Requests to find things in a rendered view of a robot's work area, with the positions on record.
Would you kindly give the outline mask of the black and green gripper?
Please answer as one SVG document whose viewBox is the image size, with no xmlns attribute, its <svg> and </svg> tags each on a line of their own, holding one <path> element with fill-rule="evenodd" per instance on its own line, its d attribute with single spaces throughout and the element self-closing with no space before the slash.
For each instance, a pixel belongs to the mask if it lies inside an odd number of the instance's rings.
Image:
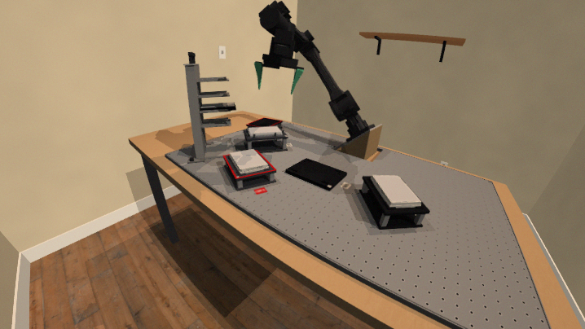
<svg viewBox="0 0 585 329">
<path fill-rule="evenodd" d="M 295 72 L 294 78 L 293 78 L 292 89 L 291 89 L 291 94 L 293 94 L 293 90 L 295 88 L 295 85 L 297 84 L 299 78 L 301 77 L 302 73 L 304 72 L 304 68 L 297 67 L 298 59 L 291 59 L 291 58 L 287 58 L 287 57 L 282 57 L 282 56 L 277 56 L 277 55 L 267 55 L 267 54 L 263 54 L 262 59 L 263 59 L 264 64 L 262 62 L 257 62 L 257 61 L 254 62 L 254 66 L 256 69 L 256 73 L 257 73 L 258 89 L 260 90 L 260 87 L 261 87 L 263 67 L 277 68 L 277 69 L 279 69 L 279 67 L 293 68 L 293 69 L 296 69 L 296 72 Z"/>
</svg>

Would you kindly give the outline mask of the grey slotted rack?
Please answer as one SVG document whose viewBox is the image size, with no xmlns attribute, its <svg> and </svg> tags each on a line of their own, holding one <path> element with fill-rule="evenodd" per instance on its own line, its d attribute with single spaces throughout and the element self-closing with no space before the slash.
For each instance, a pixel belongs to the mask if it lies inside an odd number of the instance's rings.
<svg viewBox="0 0 585 329">
<path fill-rule="evenodd" d="M 207 81 L 229 80 L 227 80 L 228 79 L 227 77 L 200 78 L 199 65 L 185 65 L 185 71 L 187 80 L 187 95 L 191 117 L 191 128 L 196 151 L 196 159 L 223 158 L 224 155 L 229 155 L 230 152 L 233 152 L 232 142 L 207 144 L 205 137 L 205 129 L 202 128 L 231 126 L 231 119 L 228 119 L 228 117 L 204 119 L 203 113 L 230 111 L 228 111 L 228 109 L 200 111 L 200 107 L 202 104 L 201 101 L 202 98 L 230 97 L 230 94 L 229 92 L 226 91 L 201 92 L 200 83 Z"/>
</svg>

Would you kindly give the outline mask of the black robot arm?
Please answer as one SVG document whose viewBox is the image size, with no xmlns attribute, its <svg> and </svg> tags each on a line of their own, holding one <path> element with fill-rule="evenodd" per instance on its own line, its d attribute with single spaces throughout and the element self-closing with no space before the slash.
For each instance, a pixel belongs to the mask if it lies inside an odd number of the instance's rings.
<svg viewBox="0 0 585 329">
<path fill-rule="evenodd" d="M 339 88 L 321 60 L 319 56 L 320 52 L 312 42 L 314 38 L 309 30 L 307 29 L 304 33 L 300 32 L 296 28 L 296 25 L 291 23 L 290 19 L 292 17 L 289 13 L 290 10 L 284 5 L 284 3 L 282 1 L 277 2 L 276 0 L 270 5 L 268 4 L 260 13 L 258 13 L 261 26 L 275 36 L 275 38 L 272 37 L 271 39 L 269 55 L 277 55 L 292 59 L 293 52 L 297 53 L 300 51 L 300 53 L 312 63 L 315 71 L 319 74 L 319 77 L 328 90 L 331 99 L 328 104 L 330 105 L 333 114 L 339 122 L 345 119 L 347 120 L 345 123 L 349 128 L 347 131 L 350 134 L 350 137 L 346 139 L 346 142 L 357 138 L 360 134 L 375 127 L 374 124 L 368 126 L 367 122 L 362 120 L 361 116 L 356 112 L 359 111 L 360 108 L 351 93 L 348 90 L 344 92 Z"/>
</svg>

